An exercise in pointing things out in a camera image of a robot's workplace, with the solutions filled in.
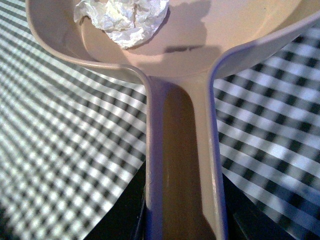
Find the checkered tablecloth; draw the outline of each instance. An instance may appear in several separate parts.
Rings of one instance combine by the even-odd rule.
[[[297,239],[320,239],[320,24],[214,83],[223,172]],[[146,96],[42,49],[0,0],[0,239],[83,239],[145,160]]]

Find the plastic dustpan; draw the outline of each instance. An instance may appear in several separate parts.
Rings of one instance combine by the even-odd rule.
[[[315,0],[171,0],[146,44],[121,50],[78,0],[26,0],[27,20],[51,54],[147,94],[145,239],[228,237],[214,79],[268,58],[320,18]]]

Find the crumpled tissue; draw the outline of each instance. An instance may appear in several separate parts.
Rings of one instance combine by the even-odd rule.
[[[74,8],[75,22],[84,16],[122,49],[149,40],[167,15],[169,0],[81,0]]]

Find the crumpled paper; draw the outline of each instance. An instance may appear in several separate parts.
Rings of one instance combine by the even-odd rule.
[[[167,15],[169,0],[81,0],[75,6],[75,22],[88,16],[92,24],[122,49],[149,40]]]

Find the plastic handle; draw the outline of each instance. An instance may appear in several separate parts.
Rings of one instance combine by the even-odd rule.
[[[146,240],[227,239],[214,102],[206,73],[147,90]]]

